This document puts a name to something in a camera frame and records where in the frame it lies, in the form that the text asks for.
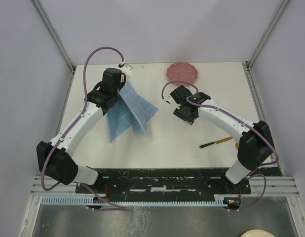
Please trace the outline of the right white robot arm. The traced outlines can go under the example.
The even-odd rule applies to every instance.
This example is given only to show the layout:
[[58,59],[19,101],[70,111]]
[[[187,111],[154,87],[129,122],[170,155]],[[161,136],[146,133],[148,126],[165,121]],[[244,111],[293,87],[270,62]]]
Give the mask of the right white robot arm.
[[233,193],[239,182],[259,168],[275,148],[269,125],[243,119],[219,106],[209,95],[197,91],[192,94],[181,85],[163,100],[175,105],[175,116],[192,125],[197,118],[204,119],[229,134],[237,143],[237,160],[227,170],[221,187],[226,193]]

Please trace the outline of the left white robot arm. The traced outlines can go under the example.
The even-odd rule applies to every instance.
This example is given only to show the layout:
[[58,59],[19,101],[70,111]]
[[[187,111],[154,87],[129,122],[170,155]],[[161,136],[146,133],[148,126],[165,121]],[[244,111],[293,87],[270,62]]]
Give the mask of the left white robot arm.
[[76,148],[84,136],[112,108],[119,99],[119,92],[132,76],[130,66],[107,68],[102,80],[85,95],[84,105],[59,134],[49,142],[37,145],[39,171],[58,183],[68,185],[84,183],[92,192],[103,189],[100,173],[90,167],[77,165],[73,160]]

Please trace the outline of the blue checked cloth placemat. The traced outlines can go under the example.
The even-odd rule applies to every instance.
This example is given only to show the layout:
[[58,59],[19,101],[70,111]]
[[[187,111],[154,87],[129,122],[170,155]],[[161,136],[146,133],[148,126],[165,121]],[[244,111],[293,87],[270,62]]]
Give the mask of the blue checked cloth placemat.
[[141,97],[130,82],[126,82],[119,92],[119,99],[106,113],[109,138],[112,143],[130,127],[136,133],[146,135],[148,121],[158,112],[158,108]]

